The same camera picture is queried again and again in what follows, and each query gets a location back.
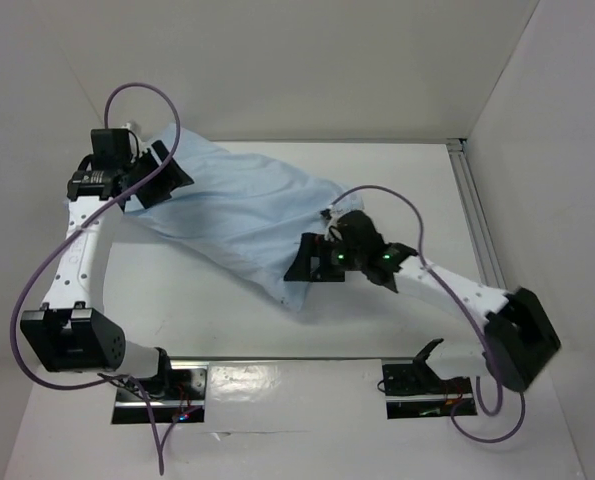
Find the white pillow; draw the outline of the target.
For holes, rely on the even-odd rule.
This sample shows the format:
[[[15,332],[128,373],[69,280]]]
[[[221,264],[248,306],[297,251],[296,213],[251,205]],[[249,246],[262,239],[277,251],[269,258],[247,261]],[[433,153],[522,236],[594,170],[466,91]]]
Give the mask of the white pillow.
[[[351,211],[363,211],[365,208],[362,196],[355,192],[328,206],[330,214],[334,217],[343,216]]]

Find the light blue pillowcase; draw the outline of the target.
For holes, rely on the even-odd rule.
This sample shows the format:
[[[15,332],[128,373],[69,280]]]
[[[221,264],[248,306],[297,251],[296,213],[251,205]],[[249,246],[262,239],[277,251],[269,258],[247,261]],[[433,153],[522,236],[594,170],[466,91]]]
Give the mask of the light blue pillowcase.
[[[320,212],[349,193],[346,186],[257,153],[232,153],[168,125],[147,140],[174,147],[194,184],[145,209],[131,199],[126,212],[161,237],[207,257],[260,286],[284,307],[303,307],[309,286],[285,282],[303,233],[321,233]]]

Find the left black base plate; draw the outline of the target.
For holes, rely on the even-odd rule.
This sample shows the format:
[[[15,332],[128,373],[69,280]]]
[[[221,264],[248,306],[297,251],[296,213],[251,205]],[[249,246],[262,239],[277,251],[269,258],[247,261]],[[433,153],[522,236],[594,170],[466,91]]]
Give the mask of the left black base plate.
[[[207,369],[173,366],[164,382],[141,380],[157,424],[203,423]],[[128,380],[117,383],[111,416],[113,425],[138,425],[150,422],[144,395]]]

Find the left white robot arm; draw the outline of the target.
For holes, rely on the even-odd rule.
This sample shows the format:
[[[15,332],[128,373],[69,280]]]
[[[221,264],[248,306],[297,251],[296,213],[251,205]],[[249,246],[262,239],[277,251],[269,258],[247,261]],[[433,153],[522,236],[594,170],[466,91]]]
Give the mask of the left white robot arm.
[[[93,372],[100,382],[161,399],[174,387],[170,357],[160,347],[127,340],[104,313],[104,282],[127,202],[152,207],[193,180],[160,140],[143,147],[128,129],[97,129],[91,143],[92,153],[67,183],[68,228],[48,259],[58,264],[52,283],[38,308],[15,308],[11,348],[19,357],[23,336],[48,372]]]

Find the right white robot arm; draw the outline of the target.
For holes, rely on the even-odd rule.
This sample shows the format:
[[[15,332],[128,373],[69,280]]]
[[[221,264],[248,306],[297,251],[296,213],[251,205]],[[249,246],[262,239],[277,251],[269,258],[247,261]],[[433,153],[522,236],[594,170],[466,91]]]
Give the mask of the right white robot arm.
[[[491,375],[506,389],[524,393],[561,348],[532,291],[485,286],[422,261],[409,246],[382,238],[357,242],[305,233],[284,279],[342,282],[350,271],[474,328],[476,341],[471,345],[434,339],[416,355],[413,379],[425,392],[437,391],[455,377]]]

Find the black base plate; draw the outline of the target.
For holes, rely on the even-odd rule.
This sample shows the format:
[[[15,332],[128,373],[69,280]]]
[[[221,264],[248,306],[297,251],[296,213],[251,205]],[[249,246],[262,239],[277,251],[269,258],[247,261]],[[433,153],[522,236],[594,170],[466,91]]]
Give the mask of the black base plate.
[[[157,424],[203,423],[207,369],[173,366],[164,382],[141,380]],[[138,425],[150,422],[144,395],[128,380],[117,383],[111,416],[113,425]]]
[[[469,378],[442,380],[428,367],[415,363],[382,365],[377,389],[386,397],[389,420],[476,416],[477,407]]]

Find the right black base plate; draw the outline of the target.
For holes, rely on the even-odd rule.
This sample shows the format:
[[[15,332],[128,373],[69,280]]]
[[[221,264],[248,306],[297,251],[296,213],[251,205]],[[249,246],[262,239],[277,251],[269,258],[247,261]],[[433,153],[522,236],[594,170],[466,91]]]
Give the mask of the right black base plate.
[[[415,363],[382,365],[377,389],[386,397],[389,420],[476,416],[477,407],[469,378],[442,380],[428,367]]]

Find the aluminium rail frame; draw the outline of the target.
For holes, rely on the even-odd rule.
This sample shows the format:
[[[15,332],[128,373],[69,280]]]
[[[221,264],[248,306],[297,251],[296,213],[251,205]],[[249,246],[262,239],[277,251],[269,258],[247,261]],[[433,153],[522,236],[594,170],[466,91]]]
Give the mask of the aluminium rail frame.
[[[466,156],[464,139],[446,143],[481,278],[487,285],[505,288],[506,282],[495,251],[483,205]]]

